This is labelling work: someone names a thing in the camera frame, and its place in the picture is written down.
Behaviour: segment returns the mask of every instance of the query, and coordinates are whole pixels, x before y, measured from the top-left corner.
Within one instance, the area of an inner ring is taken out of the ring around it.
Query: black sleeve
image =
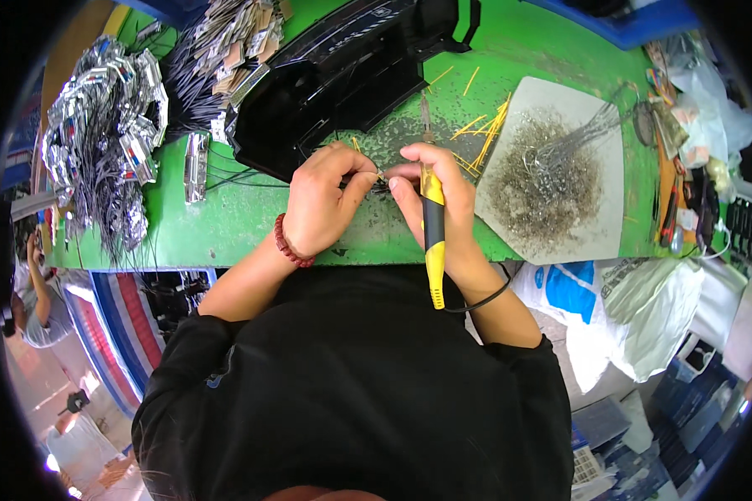
[[[145,386],[131,424],[134,453],[155,499],[188,495],[182,487],[195,470],[189,451],[196,444],[205,402],[204,380],[220,369],[244,322],[191,316],[181,322]]]
[[[541,499],[570,499],[574,475],[571,405],[551,341],[543,336],[541,344],[531,349],[500,343],[484,348],[507,364],[518,387],[524,441],[536,452],[527,465],[533,478],[548,479],[538,486]]]

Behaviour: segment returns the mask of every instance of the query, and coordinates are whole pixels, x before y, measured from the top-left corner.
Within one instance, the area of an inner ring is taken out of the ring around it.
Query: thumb
[[[423,246],[423,230],[421,229],[423,207],[418,193],[415,193],[412,183],[407,178],[398,175],[390,179],[390,191],[395,198],[395,203],[401,209],[401,214],[404,215],[406,225],[410,227],[418,243]]]
[[[378,178],[375,172],[357,172],[351,177],[346,189],[342,190],[341,208],[349,220]]]

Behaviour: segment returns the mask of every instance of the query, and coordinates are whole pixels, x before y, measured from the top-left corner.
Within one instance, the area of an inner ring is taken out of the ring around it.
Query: red beaded bracelet
[[[312,263],[315,262],[315,256],[312,256],[309,259],[298,257],[292,251],[290,246],[287,245],[287,240],[284,238],[284,229],[281,227],[283,222],[284,214],[282,213],[278,215],[276,218],[276,224],[273,226],[273,234],[276,236],[276,247],[287,256],[287,259],[295,263],[295,266],[298,266],[299,268],[308,268],[309,266],[312,266]]]

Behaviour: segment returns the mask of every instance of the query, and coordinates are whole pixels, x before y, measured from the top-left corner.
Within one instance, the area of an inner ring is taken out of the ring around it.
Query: person in gray shirt
[[[61,284],[57,276],[46,281],[39,271],[41,250],[37,246],[38,231],[28,238],[28,269],[33,286],[23,297],[14,293],[11,310],[14,332],[34,348],[47,348],[68,336],[74,330],[70,311],[64,303]]]

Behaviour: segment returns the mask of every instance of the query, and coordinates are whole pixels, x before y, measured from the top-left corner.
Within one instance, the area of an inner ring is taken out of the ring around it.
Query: green table
[[[345,3],[343,0],[315,0],[293,3],[295,15],[285,25],[288,39],[294,38],[315,19]],[[461,2],[460,25],[455,37],[467,30],[467,3]],[[136,26],[150,18],[129,16],[120,38],[130,41]],[[649,60],[642,49],[623,52],[604,39],[540,7],[483,0],[481,27],[472,42],[473,50],[461,55],[442,53],[424,63],[427,81],[449,66],[454,69],[432,86],[428,94],[433,128],[440,145],[469,161],[479,153],[483,135],[448,138],[480,115],[495,116],[496,108],[514,91],[524,76],[531,75],[571,86],[607,99],[625,80],[642,91],[648,88],[645,68]],[[476,67],[479,73],[467,95],[467,81]],[[632,104],[632,93],[619,104],[624,111]],[[399,149],[419,140],[419,96],[408,99],[369,134],[340,132],[351,142],[355,135],[361,150],[382,168],[401,162]],[[651,256],[662,253],[652,242],[651,213],[658,183],[656,152],[643,147],[632,124],[622,126],[625,151],[625,204],[620,256]],[[248,253],[272,228],[273,221],[287,207],[289,190],[273,187],[225,185],[208,193],[203,203],[186,206],[183,192],[183,155],[186,140],[159,148],[159,179],[147,185],[145,199],[150,222],[148,238],[129,255],[121,268],[203,268],[231,266]],[[231,159],[231,151],[213,144],[209,163],[227,170],[242,166]],[[276,184],[264,175],[249,181]],[[474,234],[485,255],[493,261],[520,259],[484,223],[477,220]],[[323,265],[376,265],[420,263],[423,254],[404,224],[390,194],[368,195],[353,223],[339,242],[318,255]],[[106,269],[108,258],[100,251],[99,236],[87,231],[79,245],[68,250],[59,241],[50,256],[51,264],[70,268]]]

